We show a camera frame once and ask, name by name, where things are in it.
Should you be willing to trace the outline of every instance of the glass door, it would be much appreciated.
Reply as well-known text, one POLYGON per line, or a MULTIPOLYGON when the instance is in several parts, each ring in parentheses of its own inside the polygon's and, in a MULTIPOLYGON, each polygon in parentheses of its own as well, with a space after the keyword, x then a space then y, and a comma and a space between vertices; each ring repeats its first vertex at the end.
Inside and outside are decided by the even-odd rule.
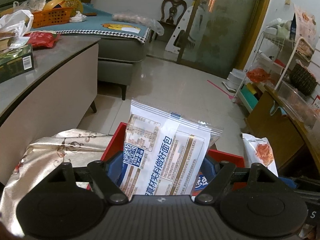
POLYGON ((227 78, 259 0, 196 0, 178 63, 227 78))

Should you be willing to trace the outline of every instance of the houndstooth trim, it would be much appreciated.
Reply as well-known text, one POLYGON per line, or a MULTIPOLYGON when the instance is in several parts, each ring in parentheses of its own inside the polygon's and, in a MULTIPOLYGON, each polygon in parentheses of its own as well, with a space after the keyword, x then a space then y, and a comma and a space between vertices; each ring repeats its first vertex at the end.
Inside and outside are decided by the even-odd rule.
POLYGON ((107 36, 116 36, 123 38, 132 38, 137 39, 142 44, 146 42, 148 39, 150 28, 147 29, 146 33, 143 37, 139 37, 138 35, 130 34, 130 33, 118 33, 118 32, 109 32, 109 31, 93 31, 93 30, 65 30, 65 31, 56 31, 61 34, 69 34, 69 33, 77 33, 77 34, 96 34, 96 35, 107 35, 107 36))

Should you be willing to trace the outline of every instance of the stack of plates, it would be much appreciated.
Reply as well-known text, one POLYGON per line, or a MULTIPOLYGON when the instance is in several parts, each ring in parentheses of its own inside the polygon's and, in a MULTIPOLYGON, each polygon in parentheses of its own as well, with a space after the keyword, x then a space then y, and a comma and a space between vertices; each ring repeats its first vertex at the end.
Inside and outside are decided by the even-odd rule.
POLYGON ((230 72, 230 74, 227 78, 226 85, 229 88, 237 90, 238 87, 240 86, 242 80, 244 79, 245 75, 246 75, 245 72, 234 68, 230 72))

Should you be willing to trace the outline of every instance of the wicker basket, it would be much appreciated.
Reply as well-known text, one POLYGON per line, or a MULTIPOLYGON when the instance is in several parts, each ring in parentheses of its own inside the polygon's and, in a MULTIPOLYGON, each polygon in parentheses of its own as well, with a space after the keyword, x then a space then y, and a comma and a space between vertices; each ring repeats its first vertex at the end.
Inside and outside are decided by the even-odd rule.
POLYGON ((83 13, 83 6, 80 0, 65 0, 67 7, 72 7, 73 10, 71 12, 71 17, 74 17, 76 15, 76 12, 79 11, 83 13))
POLYGON ((290 74, 291 84, 305 96, 310 96, 317 86, 315 77, 307 68, 296 64, 290 74))
POLYGON ((68 23, 72 7, 56 8, 33 13, 33 28, 68 23))

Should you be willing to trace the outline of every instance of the orange basket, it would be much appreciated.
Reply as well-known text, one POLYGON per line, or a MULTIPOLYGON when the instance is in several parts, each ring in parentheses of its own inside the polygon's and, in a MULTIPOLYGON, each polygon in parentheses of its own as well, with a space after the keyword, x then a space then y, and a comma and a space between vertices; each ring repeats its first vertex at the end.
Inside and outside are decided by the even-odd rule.
POLYGON ((72 7, 56 8, 33 13, 33 28, 68 23, 72 7))

